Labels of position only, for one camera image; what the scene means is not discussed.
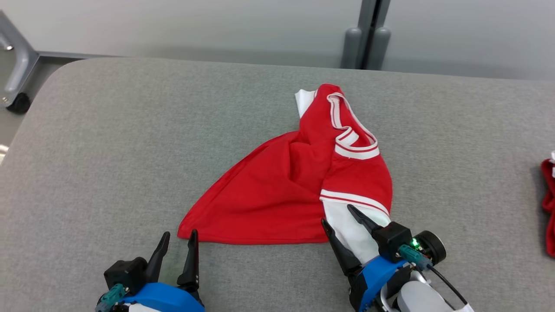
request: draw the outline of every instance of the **red cloth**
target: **red cloth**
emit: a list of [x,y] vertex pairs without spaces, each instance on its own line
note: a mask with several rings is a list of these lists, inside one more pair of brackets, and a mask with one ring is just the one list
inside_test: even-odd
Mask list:
[[550,256],[555,257],[555,178],[553,177],[555,164],[551,161],[553,160],[546,159],[541,165],[542,173],[547,181],[547,194],[543,198],[542,207],[546,212],[551,213],[546,231],[546,250]]
[[201,241],[217,243],[322,243],[320,200],[328,199],[389,215],[389,171],[339,87],[320,86],[299,128],[226,172],[189,210],[178,237],[197,229]]

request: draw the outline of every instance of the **green led light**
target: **green led light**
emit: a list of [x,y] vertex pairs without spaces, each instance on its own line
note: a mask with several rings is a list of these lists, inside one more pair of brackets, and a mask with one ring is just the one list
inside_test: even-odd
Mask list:
[[418,248],[418,246],[420,246],[420,243],[418,243],[418,241],[416,240],[416,238],[412,238],[411,244],[412,244],[415,248]]

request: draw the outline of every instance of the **black cable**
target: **black cable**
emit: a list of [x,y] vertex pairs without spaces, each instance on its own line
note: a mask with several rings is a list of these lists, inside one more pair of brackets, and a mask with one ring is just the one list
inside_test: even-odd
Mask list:
[[424,273],[422,272],[422,270],[420,268],[418,268],[418,265],[415,265],[414,268],[418,271],[418,273],[420,273],[420,275],[422,275],[422,277],[424,279],[426,279],[426,277],[424,276]]
[[443,300],[445,301],[445,303],[446,303],[451,309],[453,309],[453,311],[456,310],[455,307],[454,307],[452,304],[450,304],[449,301],[447,301],[447,299],[444,298]]
[[458,290],[451,285],[451,283],[449,283],[449,281],[445,278],[445,276],[443,276],[438,270],[436,270],[436,268],[434,268],[433,266],[431,266],[430,264],[428,265],[428,268],[437,275],[437,277],[439,277],[444,283],[445,285],[447,285],[449,288],[451,288],[451,290],[455,293],[455,295],[457,295],[457,297],[462,301],[462,303],[464,303],[465,305],[468,304],[468,302],[466,301],[465,297],[463,297],[461,295],[461,293],[458,292]]

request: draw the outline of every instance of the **gray table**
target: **gray table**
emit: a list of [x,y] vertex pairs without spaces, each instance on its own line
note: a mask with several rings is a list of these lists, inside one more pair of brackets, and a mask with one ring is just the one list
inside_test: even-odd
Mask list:
[[[555,83],[103,58],[50,77],[0,167],[2,310],[90,311],[103,271],[148,258],[165,230],[160,281],[175,284],[189,207],[297,129],[294,93],[324,82],[378,137],[393,220],[442,238],[438,268],[477,311],[553,309],[538,165],[555,147]],[[202,243],[200,271],[209,311],[351,311],[328,244]]]

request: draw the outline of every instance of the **green connector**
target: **green connector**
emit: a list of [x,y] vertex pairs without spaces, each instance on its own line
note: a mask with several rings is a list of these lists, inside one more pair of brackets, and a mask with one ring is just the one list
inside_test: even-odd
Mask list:
[[122,284],[115,284],[100,299],[100,303],[94,308],[94,312],[108,312],[110,309],[125,297],[127,292]]
[[401,258],[407,260],[409,263],[414,263],[422,271],[428,271],[428,265],[433,266],[432,261],[419,251],[411,248],[409,245],[402,245],[399,247],[399,254]]

